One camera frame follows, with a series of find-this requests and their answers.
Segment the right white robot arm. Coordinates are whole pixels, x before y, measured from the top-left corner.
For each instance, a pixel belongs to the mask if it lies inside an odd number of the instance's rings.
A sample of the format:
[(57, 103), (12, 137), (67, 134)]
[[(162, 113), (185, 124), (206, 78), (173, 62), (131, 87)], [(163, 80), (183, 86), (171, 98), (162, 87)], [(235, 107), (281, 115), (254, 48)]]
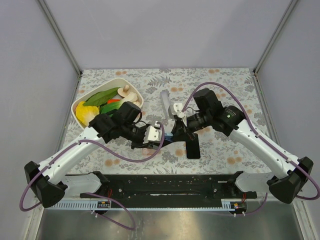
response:
[(193, 95), (193, 99), (198, 110), (191, 116), (186, 116), (181, 103), (173, 103), (168, 107), (170, 117), (175, 120), (169, 142), (185, 142), (187, 158), (199, 159), (200, 146), (196, 132), (212, 127), (241, 143), (270, 169), (267, 173), (236, 172), (229, 181), (241, 192), (272, 194), (285, 204), (292, 203), (299, 196), (314, 165), (311, 159), (298, 158), (281, 148), (259, 131), (243, 110), (233, 105), (224, 107), (214, 91), (201, 89)]

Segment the black phone blue case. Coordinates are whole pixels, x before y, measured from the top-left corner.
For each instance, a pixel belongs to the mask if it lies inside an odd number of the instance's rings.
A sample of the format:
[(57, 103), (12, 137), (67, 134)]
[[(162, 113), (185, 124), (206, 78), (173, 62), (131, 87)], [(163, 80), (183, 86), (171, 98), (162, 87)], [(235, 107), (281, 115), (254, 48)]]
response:
[(173, 134), (172, 133), (165, 133), (164, 134), (164, 139), (166, 141), (172, 142), (173, 141)]

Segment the pink phone case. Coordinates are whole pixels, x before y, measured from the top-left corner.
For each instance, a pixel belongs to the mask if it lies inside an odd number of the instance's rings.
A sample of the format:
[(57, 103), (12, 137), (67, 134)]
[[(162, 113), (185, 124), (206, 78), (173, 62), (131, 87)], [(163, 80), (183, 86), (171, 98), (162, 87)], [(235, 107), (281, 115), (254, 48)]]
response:
[(153, 155), (156, 151), (156, 149), (143, 148), (141, 154), (142, 156), (149, 157)]

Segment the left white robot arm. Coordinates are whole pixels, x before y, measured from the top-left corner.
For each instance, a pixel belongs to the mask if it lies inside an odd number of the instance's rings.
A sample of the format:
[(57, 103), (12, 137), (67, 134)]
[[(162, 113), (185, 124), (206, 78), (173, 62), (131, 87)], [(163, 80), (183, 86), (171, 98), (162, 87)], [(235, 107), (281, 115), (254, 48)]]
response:
[(30, 161), (25, 165), (26, 189), (33, 191), (44, 208), (52, 207), (63, 198), (96, 195), (107, 183), (102, 173), (67, 175), (93, 151), (103, 148), (120, 159), (121, 155), (105, 146), (119, 137), (136, 145), (157, 143), (158, 148), (162, 148), (165, 141), (163, 124), (157, 121), (154, 125), (137, 127), (135, 119), (140, 112), (138, 106), (125, 102), (118, 110), (95, 116), (83, 132), (65, 148), (40, 163)]

